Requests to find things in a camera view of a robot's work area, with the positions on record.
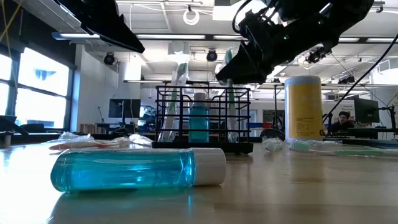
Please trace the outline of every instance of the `table surface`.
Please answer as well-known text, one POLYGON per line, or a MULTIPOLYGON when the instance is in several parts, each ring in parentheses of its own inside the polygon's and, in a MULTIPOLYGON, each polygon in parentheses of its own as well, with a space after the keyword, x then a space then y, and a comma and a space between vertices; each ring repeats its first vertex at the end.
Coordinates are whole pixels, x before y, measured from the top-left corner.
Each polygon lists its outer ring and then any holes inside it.
POLYGON ((227 155, 221 186, 62 194, 45 145, 0 149, 0 223, 398 223, 398 159, 227 155))

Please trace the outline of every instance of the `person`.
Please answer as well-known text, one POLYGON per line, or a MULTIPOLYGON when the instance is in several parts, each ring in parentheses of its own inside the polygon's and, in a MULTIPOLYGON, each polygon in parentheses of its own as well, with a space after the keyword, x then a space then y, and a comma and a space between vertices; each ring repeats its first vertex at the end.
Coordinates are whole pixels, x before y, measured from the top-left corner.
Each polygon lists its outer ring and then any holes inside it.
POLYGON ((332 132, 344 131, 348 128, 353 128, 354 125, 348 121, 349 112, 341 111, 338 114, 338 122, 331 125, 332 132))

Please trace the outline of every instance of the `small blue bottle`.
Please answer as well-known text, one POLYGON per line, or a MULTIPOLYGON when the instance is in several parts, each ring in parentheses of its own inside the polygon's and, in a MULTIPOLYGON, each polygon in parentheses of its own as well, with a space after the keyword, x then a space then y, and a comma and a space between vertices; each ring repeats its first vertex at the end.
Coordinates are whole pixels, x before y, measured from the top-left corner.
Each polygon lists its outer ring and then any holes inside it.
MULTIPOLYGON (((205 101, 206 93, 195 93, 195 100, 205 101)), ((189 129, 209 130, 209 108, 205 103, 194 103, 189 108, 190 115, 206 115, 207 117, 189 117, 189 129)), ((209 131, 190 131, 189 142, 209 142, 209 131)))
POLYGON ((73 149, 59 155, 51 182, 61 192, 222 184, 221 149, 73 149))

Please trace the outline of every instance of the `white bottle cap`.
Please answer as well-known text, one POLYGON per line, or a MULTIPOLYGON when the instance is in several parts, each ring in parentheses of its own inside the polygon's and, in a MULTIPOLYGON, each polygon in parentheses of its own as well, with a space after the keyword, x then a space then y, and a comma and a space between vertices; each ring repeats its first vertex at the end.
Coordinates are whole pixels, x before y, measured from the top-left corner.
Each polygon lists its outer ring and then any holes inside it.
POLYGON ((226 175, 226 159, 222 149, 192 148, 195 155, 195 183, 198 185, 222 184, 226 175))
POLYGON ((206 93, 195 93, 193 95, 194 100, 206 100, 206 93))

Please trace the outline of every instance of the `black metal basket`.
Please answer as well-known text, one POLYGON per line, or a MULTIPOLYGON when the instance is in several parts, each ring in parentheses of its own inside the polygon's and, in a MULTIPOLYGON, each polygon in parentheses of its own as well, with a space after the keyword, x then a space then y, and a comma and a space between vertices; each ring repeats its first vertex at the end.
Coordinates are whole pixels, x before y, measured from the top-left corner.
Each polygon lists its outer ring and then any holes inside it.
POLYGON ((234 152, 236 154, 248 154, 253 150, 253 144, 249 142, 250 129, 249 126, 241 127, 241 121, 245 119, 249 121, 249 88, 229 88, 229 87, 210 87, 210 86, 157 86, 156 99, 156 129, 155 141, 152 143, 154 148, 189 148, 189 147, 219 147, 224 152, 234 152), (222 93, 214 96, 212 99, 200 101, 194 100, 184 93, 184 90, 194 89, 209 92, 211 90, 221 90, 222 93), (234 100, 229 99, 228 93, 234 92, 234 100), (171 96, 177 96, 176 100, 171 100, 171 96), (178 114, 167 114, 168 103, 179 103, 178 114), (209 115, 190 115, 184 113, 184 109, 188 109, 194 103, 210 104, 210 111, 216 111, 217 114, 209 113, 209 115), (229 105, 235 104, 236 115, 228 114, 229 105), (241 110, 247 109, 247 113, 242 114, 241 110), (163 123, 166 117, 175 117, 180 121, 178 128, 164 129, 163 123), (183 121, 188 121, 191 117, 209 117, 211 122, 210 129, 187 129, 183 126, 183 121), (238 129, 228 129, 228 118, 236 118, 238 129), (173 142, 160 142, 159 134, 162 131, 175 131, 175 139, 173 142), (192 131, 210 132, 210 142, 189 142, 188 135, 192 131), (237 133, 237 142, 228 142, 228 133, 237 133))

